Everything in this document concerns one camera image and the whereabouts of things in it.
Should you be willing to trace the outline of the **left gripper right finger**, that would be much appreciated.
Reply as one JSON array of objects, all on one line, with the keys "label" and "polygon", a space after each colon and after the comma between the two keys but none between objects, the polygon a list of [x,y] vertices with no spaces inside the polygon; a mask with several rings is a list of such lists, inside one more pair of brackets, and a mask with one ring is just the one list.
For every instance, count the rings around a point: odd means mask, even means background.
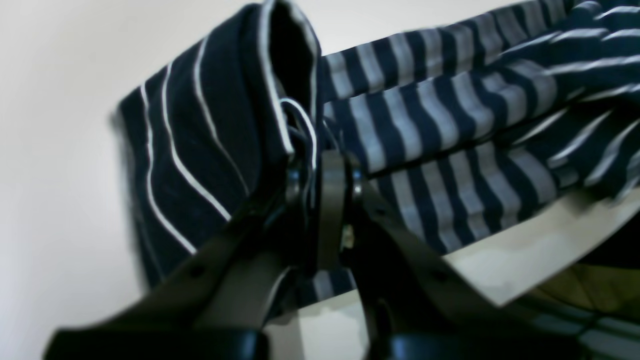
[{"label": "left gripper right finger", "polygon": [[573,335],[494,305],[411,233],[352,155],[320,155],[315,268],[350,269],[365,314],[367,360],[590,360]]}]

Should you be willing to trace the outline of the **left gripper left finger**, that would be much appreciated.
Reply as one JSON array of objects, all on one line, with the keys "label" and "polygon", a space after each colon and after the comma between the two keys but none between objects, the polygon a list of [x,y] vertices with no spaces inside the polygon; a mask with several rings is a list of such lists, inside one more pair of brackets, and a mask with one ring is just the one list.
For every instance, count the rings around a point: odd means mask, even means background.
[{"label": "left gripper left finger", "polygon": [[222,232],[128,309],[60,329],[46,360],[266,360],[263,328],[304,267],[300,161],[270,170]]}]

